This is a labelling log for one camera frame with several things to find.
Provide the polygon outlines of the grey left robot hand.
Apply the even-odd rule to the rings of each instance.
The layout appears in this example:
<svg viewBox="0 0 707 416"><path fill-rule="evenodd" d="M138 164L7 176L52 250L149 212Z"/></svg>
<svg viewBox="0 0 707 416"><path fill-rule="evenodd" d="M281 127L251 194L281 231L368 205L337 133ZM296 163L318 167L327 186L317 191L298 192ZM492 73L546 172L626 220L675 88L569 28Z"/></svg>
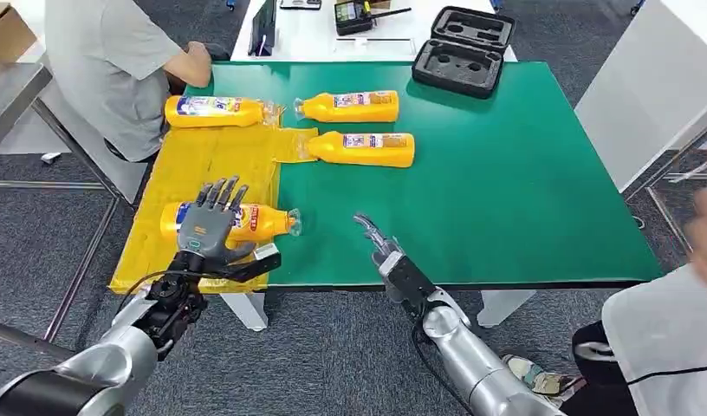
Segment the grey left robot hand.
<svg viewBox="0 0 707 416"><path fill-rule="evenodd" d="M237 187L239 177L221 178L202 185L181 223L178 253L191 272L214 272L252 253L256 243L242 241L229 248L226 244L240 212L247 185Z"/></svg>

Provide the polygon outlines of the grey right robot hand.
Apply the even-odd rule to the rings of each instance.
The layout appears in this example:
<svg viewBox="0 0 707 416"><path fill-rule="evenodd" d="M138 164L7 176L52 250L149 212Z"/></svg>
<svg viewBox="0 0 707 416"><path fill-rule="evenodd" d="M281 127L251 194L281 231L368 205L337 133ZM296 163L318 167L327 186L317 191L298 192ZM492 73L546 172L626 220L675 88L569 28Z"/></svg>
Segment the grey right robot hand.
<svg viewBox="0 0 707 416"><path fill-rule="evenodd" d="M373 243L375 250L371 258L377 267L381 266L393 253L398 255L405 253L397 239L386 236L366 214L356 213L353 215L353 220L364 228L365 237Z"/></svg>

